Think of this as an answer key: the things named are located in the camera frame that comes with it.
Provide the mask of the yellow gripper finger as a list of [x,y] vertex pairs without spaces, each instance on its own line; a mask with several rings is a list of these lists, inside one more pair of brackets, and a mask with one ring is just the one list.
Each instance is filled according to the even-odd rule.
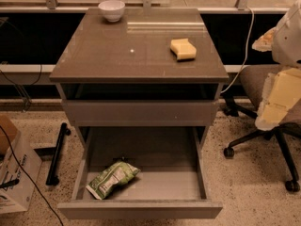
[[255,125],[270,131],[281,124],[301,122],[301,71],[296,68],[268,73]]
[[268,52],[272,50],[273,37],[275,34],[275,28],[271,28],[261,35],[252,44],[252,49],[259,52]]

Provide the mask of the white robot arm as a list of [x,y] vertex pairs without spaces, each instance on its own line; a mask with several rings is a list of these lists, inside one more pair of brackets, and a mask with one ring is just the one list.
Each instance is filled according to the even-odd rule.
[[260,36],[252,48],[271,51],[280,65],[276,75],[268,73],[255,125],[263,131],[280,125],[301,99],[301,0],[297,0],[274,28]]

